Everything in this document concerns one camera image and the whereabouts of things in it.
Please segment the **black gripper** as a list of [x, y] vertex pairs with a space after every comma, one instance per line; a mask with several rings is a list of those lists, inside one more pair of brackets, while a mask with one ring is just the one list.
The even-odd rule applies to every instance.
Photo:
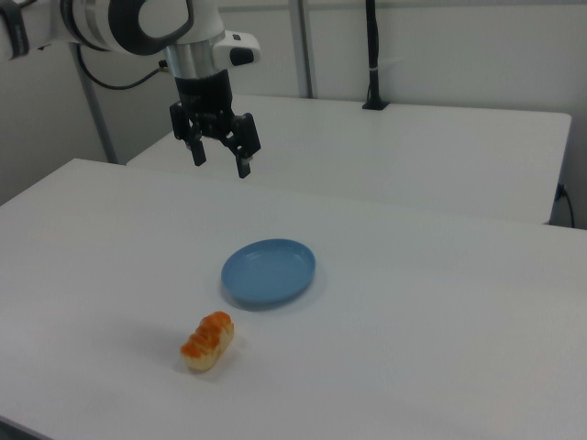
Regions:
[[174, 137], [191, 151], [194, 165], [206, 162], [202, 134], [220, 140], [235, 156], [238, 176], [250, 174], [250, 161], [260, 151], [253, 115], [235, 115], [227, 70], [200, 79], [175, 79], [180, 101], [170, 106]]

